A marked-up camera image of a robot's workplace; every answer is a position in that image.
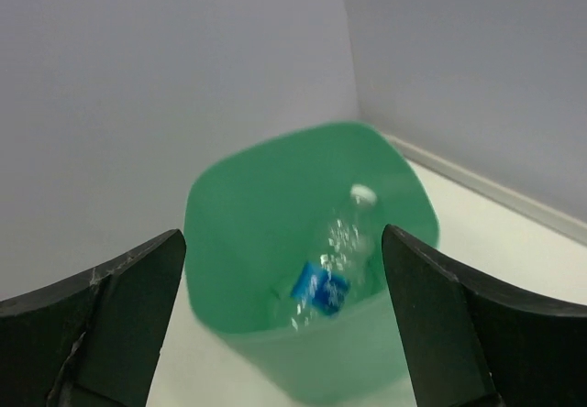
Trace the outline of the blue label water bottle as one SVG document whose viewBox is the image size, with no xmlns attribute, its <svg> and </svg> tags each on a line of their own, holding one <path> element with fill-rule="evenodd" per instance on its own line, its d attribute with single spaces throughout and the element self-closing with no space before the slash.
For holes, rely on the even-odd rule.
<svg viewBox="0 0 587 407">
<path fill-rule="evenodd" d="M 370 293 L 368 262 L 375 251 L 377 194 L 354 184 L 318 228 L 317 241 L 288 292 L 288 325 L 298 331 L 332 317 Z"/>
</svg>

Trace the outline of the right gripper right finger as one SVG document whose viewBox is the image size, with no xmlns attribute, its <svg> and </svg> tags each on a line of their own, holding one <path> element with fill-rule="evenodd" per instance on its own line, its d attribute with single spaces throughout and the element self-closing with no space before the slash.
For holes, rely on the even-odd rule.
<svg viewBox="0 0 587 407">
<path fill-rule="evenodd" d="M 583 406 L 586 308 L 387 225 L 382 258 L 419 406 Z"/>
</svg>

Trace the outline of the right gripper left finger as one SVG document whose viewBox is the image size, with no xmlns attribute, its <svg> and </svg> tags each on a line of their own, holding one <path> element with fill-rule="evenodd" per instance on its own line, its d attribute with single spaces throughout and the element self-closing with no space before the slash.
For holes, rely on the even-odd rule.
<svg viewBox="0 0 587 407">
<path fill-rule="evenodd" d="M 4 406 L 143 406 L 183 274 L 169 230 L 1 303 Z"/>
</svg>

